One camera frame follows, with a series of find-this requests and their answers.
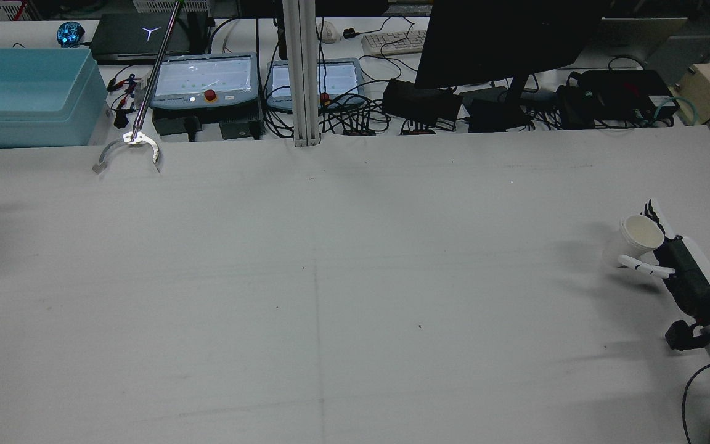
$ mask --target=green cable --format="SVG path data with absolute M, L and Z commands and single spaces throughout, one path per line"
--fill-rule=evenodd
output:
M 698 107 L 695 107 L 695 104 L 692 103 L 689 99 L 685 97 L 668 97 L 665 99 L 659 106 L 656 107 L 656 110 L 653 112 L 653 119 L 656 121 L 657 118 L 659 118 L 659 112 L 662 110 L 662 107 L 667 104 L 667 102 L 672 102 L 672 101 L 682 101 L 686 103 L 688 106 L 690 106 L 690 109 L 692 110 L 692 121 L 690 123 L 690 126 L 695 125 L 698 123 L 698 119 L 700 116 L 698 115 Z

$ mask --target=wooden block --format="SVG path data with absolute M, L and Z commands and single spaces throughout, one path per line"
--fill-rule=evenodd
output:
M 710 119 L 710 63 L 696 63 L 687 70 L 675 86 L 676 96 L 689 99 L 698 108 L 698 121 Z M 692 121 L 693 113 L 688 106 L 681 106 L 687 121 Z

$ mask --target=blue glowing device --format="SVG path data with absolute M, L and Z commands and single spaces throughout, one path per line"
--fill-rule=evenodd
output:
M 62 47 L 74 47 L 81 42 L 84 28 L 78 22 L 65 22 L 57 29 L 57 43 Z

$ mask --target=white paper cup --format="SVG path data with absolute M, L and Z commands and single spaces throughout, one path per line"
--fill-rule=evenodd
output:
M 602 260 L 611 267 L 623 267 L 618 256 L 640 258 L 648 251 L 656 250 L 664 242 L 664 234 L 648 217 L 636 214 L 621 220 L 620 229 L 610 238 L 602 252 Z

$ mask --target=laptop logo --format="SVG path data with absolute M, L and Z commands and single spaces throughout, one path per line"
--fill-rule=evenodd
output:
M 158 26 L 158 28 L 155 28 L 155 29 L 147 29 L 147 28 L 142 28 L 142 29 L 144 29 L 144 31 L 147 31 L 147 42 L 149 42 L 150 37 L 152 37 L 152 32 L 160 29 L 160 26 Z

